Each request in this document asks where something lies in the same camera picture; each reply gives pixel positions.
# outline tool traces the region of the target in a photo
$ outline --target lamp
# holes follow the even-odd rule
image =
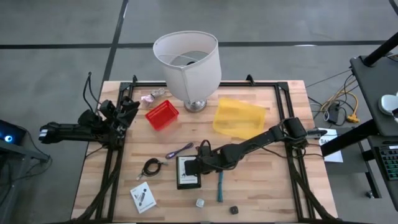
[[[162,63],[171,94],[189,112],[202,111],[206,97],[221,81],[216,37],[200,31],[174,32],[156,40],[154,54]]]

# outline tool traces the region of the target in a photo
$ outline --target silver lamp base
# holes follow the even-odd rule
[[[191,113],[201,112],[205,109],[207,100],[198,100],[194,102],[184,102],[184,107]]]

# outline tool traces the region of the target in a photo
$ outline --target yellow container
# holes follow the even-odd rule
[[[263,132],[265,115],[266,109],[260,106],[221,98],[213,128],[222,134],[250,139]]]

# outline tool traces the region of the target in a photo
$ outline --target wooden tabletop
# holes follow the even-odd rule
[[[300,118],[306,129],[313,128],[314,122],[304,82],[300,80],[288,83],[295,116]],[[109,99],[116,102],[119,84],[120,82],[105,82],[100,101]],[[140,101],[141,96],[148,95],[152,89],[154,88],[135,88],[134,101]],[[136,118],[127,131],[114,222],[297,221],[287,161],[260,149],[246,155],[234,170],[224,171],[223,203],[216,201],[218,174],[214,172],[201,177],[200,189],[177,190],[175,159],[168,160],[169,165],[162,166],[156,176],[136,180],[148,159],[156,157],[165,161],[164,157],[168,152],[180,149],[188,142],[198,146],[202,140],[207,139],[213,149],[228,143],[242,142],[242,139],[217,133],[212,128],[218,100],[221,97],[264,107],[266,109],[264,131],[279,123],[275,90],[270,87],[219,87],[208,97],[207,107],[196,114],[187,112],[183,103],[167,91],[167,96],[157,100],[151,108],[167,99],[180,114],[177,121],[160,132],[155,131],[145,118],[145,114],[151,108],[145,108],[141,104]],[[87,153],[99,147],[97,143],[90,143]],[[285,155],[282,143],[274,143],[267,148]],[[196,153],[192,148],[183,151],[180,155]],[[310,146],[307,148],[307,153],[320,154],[321,150],[318,146]],[[72,218],[78,217],[98,193],[105,158],[106,149],[102,149],[86,159]],[[306,156],[304,160],[311,191],[326,210],[337,217],[323,159],[318,156]],[[129,191],[145,181],[149,184],[157,205],[138,214]],[[303,210],[306,210],[303,193],[300,193]],[[203,208],[195,206],[198,198],[205,201]],[[229,207],[234,205],[239,208],[237,215],[229,213]],[[108,200],[105,201],[104,209],[107,207]]]

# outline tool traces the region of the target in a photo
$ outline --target gray floor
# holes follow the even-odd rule
[[[121,3],[0,0],[0,45],[111,43]],[[222,42],[386,40],[398,30],[397,21],[388,1],[380,0],[130,0],[119,42],[153,42],[178,30],[211,32]],[[346,70],[351,57],[376,47],[222,47],[220,58],[224,80],[251,74],[256,80],[311,84]],[[34,136],[49,121],[74,123],[86,109],[81,97],[86,75],[93,72],[99,94],[108,55],[109,49],[0,50],[0,119]],[[109,79],[130,80],[133,74],[139,80],[163,80],[151,49],[117,50]],[[312,86],[308,95],[325,101],[348,75]],[[364,99],[359,89],[354,93],[359,96],[358,116],[366,121],[370,114]],[[316,124],[327,126],[321,118]],[[71,214],[86,143],[38,145],[51,154],[53,166],[24,181],[13,223],[59,222]],[[372,166],[382,199],[364,196],[369,190],[364,174],[329,176],[339,217],[394,223],[398,213]]]

